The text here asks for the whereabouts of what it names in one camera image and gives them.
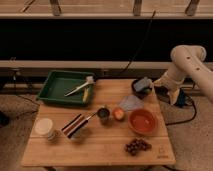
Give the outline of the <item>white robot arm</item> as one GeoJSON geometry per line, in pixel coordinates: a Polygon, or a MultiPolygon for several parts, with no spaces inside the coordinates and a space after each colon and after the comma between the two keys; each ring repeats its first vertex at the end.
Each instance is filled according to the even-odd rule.
{"type": "Polygon", "coordinates": [[[180,86],[189,76],[201,92],[213,103],[213,71],[203,64],[206,50],[199,45],[178,45],[170,53],[172,63],[168,70],[154,82],[156,87],[165,87],[171,105],[177,102],[180,86]]]}

